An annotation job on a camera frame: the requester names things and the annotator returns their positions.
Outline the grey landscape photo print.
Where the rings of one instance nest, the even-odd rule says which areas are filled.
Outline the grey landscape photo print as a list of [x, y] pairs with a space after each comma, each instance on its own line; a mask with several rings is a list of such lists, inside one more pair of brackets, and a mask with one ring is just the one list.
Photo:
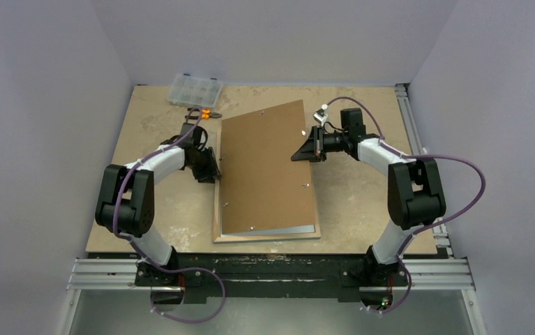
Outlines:
[[258, 226], [250, 226], [245, 231], [240, 232], [231, 232], [224, 233], [221, 232], [220, 236], [237, 236], [237, 237], [247, 237], [247, 236], [267, 236], [267, 235], [293, 235], [293, 234], [307, 234], [315, 233], [316, 225], [296, 225], [283, 228], [271, 228], [271, 229], [260, 229]]

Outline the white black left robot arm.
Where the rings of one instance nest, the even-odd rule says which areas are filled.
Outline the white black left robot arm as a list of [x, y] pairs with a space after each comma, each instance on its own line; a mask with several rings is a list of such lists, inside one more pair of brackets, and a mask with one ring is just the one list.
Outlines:
[[153, 265], [152, 276], [161, 285], [177, 281], [179, 266], [170, 260], [173, 246], [153, 227], [155, 187], [169, 174], [185, 169], [201, 184], [219, 181], [221, 174], [208, 138], [204, 128], [184, 123], [179, 135], [163, 141], [152, 153], [126, 165], [108, 165], [103, 173], [96, 224], [128, 242]]

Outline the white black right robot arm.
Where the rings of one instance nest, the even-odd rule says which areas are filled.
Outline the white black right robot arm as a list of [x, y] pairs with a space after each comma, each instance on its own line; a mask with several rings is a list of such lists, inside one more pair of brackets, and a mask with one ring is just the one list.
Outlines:
[[439, 168], [433, 158], [408, 158], [386, 148], [383, 139], [368, 134], [359, 108], [340, 111], [341, 127], [324, 130], [327, 115], [323, 109], [314, 114], [318, 125], [291, 156], [292, 161], [325, 161], [329, 153], [345, 152], [387, 178], [387, 210], [390, 221], [381, 237], [369, 248], [363, 265], [365, 279], [379, 284], [391, 273], [399, 256], [420, 228], [432, 225], [446, 212], [446, 200]]

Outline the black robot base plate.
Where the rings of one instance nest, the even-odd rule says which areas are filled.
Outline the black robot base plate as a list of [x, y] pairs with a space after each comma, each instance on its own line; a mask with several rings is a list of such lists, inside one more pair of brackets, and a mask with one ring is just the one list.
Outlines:
[[337, 299], [386, 308], [406, 288], [397, 264], [366, 254], [175, 253], [161, 270], [137, 263], [135, 285], [175, 288], [186, 304], [209, 297]]

